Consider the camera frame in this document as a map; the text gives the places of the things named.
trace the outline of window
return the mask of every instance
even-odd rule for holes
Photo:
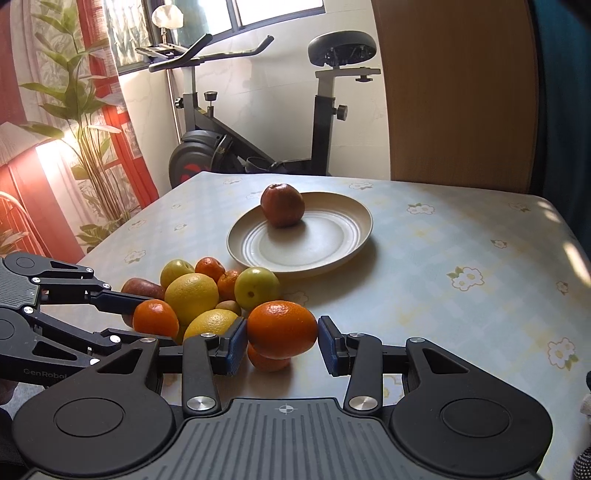
[[[184,26],[173,30],[173,42],[189,46],[205,33],[213,41],[246,30],[324,13],[323,0],[103,0],[111,50],[119,74],[145,67],[136,47],[159,42],[160,32],[150,21],[162,4],[174,4],[184,15]]]
[[[144,61],[136,47],[152,43],[142,0],[103,0],[103,12],[117,71],[136,70]]]

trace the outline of curtain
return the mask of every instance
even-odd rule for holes
[[[78,262],[158,198],[101,0],[0,9],[0,255]]]
[[[541,47],[541,194],[591,256],[591,31],[559,0],[532,0]]]

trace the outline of lemon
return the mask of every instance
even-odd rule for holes
[[[164,266],[160,273],[160,285],[166,291],[174,280],[187,273],[195,273],[195,269],[189,262],[179,259],[171,260]]]
[[[216,283],[202,273],[182,275],[164,293],[164,301],[177,314],[181,329],[203,312],[214,309],[218,300]]]
[[[238,315],[230,310],[214,309],[204,312],[191,322],[185,331],[183,340],[205,332],[223,335],[237,318]]]

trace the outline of lamp shade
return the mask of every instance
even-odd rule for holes
[[[160,5],[152,13],[152,23],[158,28],[173,30],[183,26],[183,13],[176,5]]]

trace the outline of bike handlebar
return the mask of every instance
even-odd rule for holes
[[[148,70],[151,72],[159,72],[160,70],[170,70],[176,69],[179,67],[196,67],[197,65],[201,65],[203,62],[210,61],[210,60],[221,60],[221,59],[234,59],[237,57],[252,57],[254,55],[258,55],[263,50],[265,50],[275,38],[271,35],[268,35],[258,47],[253,48],[251,50],[243,50],[243,51],[229,51],[229,52],[220,52],[220,53],[212,53],[209,55],[204,55],[202,57],[196,57],[200,50],[205,48],[212,40],[212,36],[207,33],[202,36],[199,40],[197,40],[191,47],[187,49],[182,55],[170,59],[159,61],[158,63],[153,63],[148,67]]]

